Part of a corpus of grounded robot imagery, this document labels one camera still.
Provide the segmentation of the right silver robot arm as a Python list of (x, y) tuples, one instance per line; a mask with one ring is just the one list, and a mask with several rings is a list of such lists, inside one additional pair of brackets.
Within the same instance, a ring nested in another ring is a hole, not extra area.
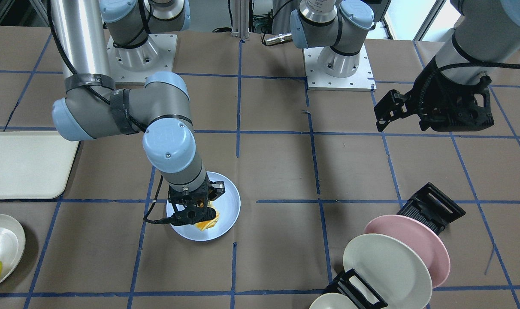
[(169, 186), (174, 213), (144, 221), (173, 226), (215, 226), (219, 210), (212, 202), (225, 193), (213, 182), (197, 150), (190, 96), (176, 73), (155, 72), (141, 89), (117, 89), (110, 76), (102, 23), (116, 48), (144, 47), (151, 30), (184, 30), (189, 22), (185, 0), (49, 0), (52, 37), (65, 65), (66, 96), (54, 102), (52, 119), (68, 141), (85, 141), (142, 132), (148, 160)]

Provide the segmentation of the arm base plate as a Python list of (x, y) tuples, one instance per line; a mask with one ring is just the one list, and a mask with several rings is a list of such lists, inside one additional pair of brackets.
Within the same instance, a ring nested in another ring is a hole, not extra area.
[(363, 45), (353, 56), (335, 53), (330, 47), (303, 49), (309, 90), (374, 91), (377, 86)]
[(110, 37), (107, 55), (111, 78), (117, 85), (142, 85), (155, 72), (171, 72), (177, 42), (176, 34), (150, 34), (144, 45), (126, 49), (114, 47)]

